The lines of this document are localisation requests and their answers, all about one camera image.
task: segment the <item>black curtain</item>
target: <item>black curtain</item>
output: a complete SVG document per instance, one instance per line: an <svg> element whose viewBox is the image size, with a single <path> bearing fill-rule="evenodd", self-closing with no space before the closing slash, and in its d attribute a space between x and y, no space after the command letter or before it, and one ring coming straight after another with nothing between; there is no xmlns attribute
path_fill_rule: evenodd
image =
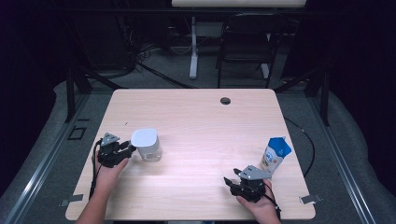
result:
<svg viewBox="0 0 396 224"><path fill-rule="evenodd" d="M72 61L62 23L35 1L0 3L1 188L3 194L44 127Z"/></svg>
<svg viewBox="0 0 396 224"><path fill-rule="evenodd" d="M396 195L396 16L391 1L309 0L308 11L348 12L341 20L302 20L282 77L321 66L332 40L344 44L331 70L330 90L360 126L369 162Z"/></svg>

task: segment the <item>wooden table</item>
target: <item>wooden table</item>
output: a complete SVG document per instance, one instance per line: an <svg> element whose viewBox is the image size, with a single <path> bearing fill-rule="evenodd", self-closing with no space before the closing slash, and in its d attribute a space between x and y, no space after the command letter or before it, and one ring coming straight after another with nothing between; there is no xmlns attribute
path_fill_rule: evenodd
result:
<svg viewBox="0 0 396 224"><path fill-rule="evenodd" d="M223 105L220 99L231 103ZM95 141L106 132L129 140L134 130L155 128L163 157L143 162L134 152L107 205L106 219L246 220L253 216L225 185L238 182L233 168L260 161L271 137L286 136L292 152L273 175L273 191L283 219L315 216L282 112L271 90L118 90L108 105ZM91 155L66 217L75 220L88 201Z"/></svg>

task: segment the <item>white cup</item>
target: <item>white cup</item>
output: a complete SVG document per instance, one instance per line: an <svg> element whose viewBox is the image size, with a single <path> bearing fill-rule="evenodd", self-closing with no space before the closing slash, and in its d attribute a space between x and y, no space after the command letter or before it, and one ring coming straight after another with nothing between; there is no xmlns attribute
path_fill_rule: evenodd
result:
<svg viewBox="0 0 396 224"><path fill-rule="evenodd" d="M139 129L132 133L131 144L137 148L143 161L159 161L163 154L155 129Z"/></svg>

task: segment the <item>metal rail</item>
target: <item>metal rail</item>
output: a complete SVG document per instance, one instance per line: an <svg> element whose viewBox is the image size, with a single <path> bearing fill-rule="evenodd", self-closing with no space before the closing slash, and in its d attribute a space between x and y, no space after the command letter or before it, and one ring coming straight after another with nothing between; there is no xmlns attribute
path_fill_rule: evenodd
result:
<svg viewBox="0 0 396 224"><path fill-rule="evenodd" d="M76 115L72 120L66 123L59 132L52 149L47 153L43 160L38 165L35 173L26 185L21 197L18 199L11 212L8 214L6 223L22 223L30 206L35 200L35 196L40 191L44 181L46 180L53 164L56 162L58 155L61 152L61 144L67 138L67 133L73 130L74 123L77 121L78 113L82 110L87 103L89 96L81 95L76 106Z"/></svg>
<svg viewBox="0 0 396 224"><path fill-rule="evenodd" d="M308 99L308 103L311 105L312 109L317 112L317 113L314 113L315 117L316 117L321 129L326 134L326 137L330 143L331 155L332 155L333 161L335 163L335 166L337 167L337 170L338 170L341 178L344 181L344 184L346 186L346 190L350 196L350 199L352 200L353 204L355 205L356 211L358 212L358 215L361 218L361 223L368 223L368 224L373 223L374 224L375 219L374 219L366 201L364 200L363 195L361 194L361 189L359 188L359 185L356 183L355 178L353 177L353 174L349 170L349 167L347 165L346 160L344 159L341 149L338 146L338 144L332 134L331 127L326 126L320 117L318 102L313 97L308 97L307 99Z"/></svg>
<svg viewBox="0 0 396 224"><path fill-rule="evenodd" d="M303 8L256 8L256 7L196 7L196 8L47 8L56 15L167 15L167 16L222 16L240 12L280 13L285 16L301 19L336 19L345 16L347 11L306 11Z"/></svg>

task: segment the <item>table hole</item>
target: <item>table hole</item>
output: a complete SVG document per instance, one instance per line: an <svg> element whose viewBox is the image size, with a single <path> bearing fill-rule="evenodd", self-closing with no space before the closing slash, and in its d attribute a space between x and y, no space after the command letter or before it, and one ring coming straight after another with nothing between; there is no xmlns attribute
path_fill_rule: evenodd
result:
<svg viewBox="0 0 396 224"><path fill-rule="evenodd" d="M220 102L222 105L229 105L231 103L231 100L228 97L223 97L220 99Z"/></svg>

